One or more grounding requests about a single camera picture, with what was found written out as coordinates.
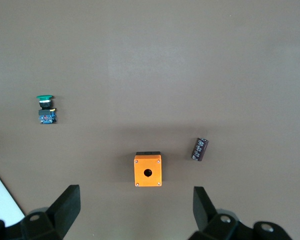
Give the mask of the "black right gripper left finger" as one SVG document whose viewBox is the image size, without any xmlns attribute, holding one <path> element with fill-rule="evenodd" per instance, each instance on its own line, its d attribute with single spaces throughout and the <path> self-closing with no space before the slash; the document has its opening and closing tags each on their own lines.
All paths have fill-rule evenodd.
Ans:
<svg viewBox="0 0 300 240">
<path fill-rule="evenodd" d="M 0 240 L 62 240 L 80 210 L 80 186 L 69 185 L 46 210 L 35 210 L 11 226 L 0 220 Z"/>
</svg>

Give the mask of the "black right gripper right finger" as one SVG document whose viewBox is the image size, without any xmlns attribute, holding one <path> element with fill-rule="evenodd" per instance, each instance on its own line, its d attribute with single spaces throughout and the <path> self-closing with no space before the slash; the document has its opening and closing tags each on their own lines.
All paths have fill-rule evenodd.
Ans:
<svg viewBox="0 0 300 240">
<path fill-rule="evenodd" d="M 278 224 L 257 221 L 253 227 L 242 223 L 229 210 L 216 209 L 202 186 L 193 188 L 193 215 L 198 230 L 191 240 L 290 240 L 291 236 Z"/>
</svg>

